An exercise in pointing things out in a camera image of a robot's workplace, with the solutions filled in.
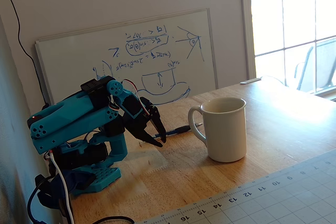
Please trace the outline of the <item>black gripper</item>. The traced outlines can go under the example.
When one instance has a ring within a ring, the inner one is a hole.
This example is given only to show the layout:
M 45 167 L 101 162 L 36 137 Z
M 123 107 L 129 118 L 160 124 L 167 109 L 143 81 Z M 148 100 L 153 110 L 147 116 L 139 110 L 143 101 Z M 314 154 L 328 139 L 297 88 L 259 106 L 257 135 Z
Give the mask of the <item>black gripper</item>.
M 147 126 L 149 117 L 144 112 L 139 100 L 136 97 L 126 97 L 124 100 L 125 108 L 127 112 L 124 112 L 123 122 L 125 128 L 136 138 L 152 144 L 157 147 L 163 147 L 163 145 L 154 138 L 160 138 L 163 143 L 166 143 L 166 129 L 160 119 L 159 110 L 156 106 L 149 106 L 150 121 L 155 127 L 157 134 L 154 138 L 148 134 L 144 129 Z

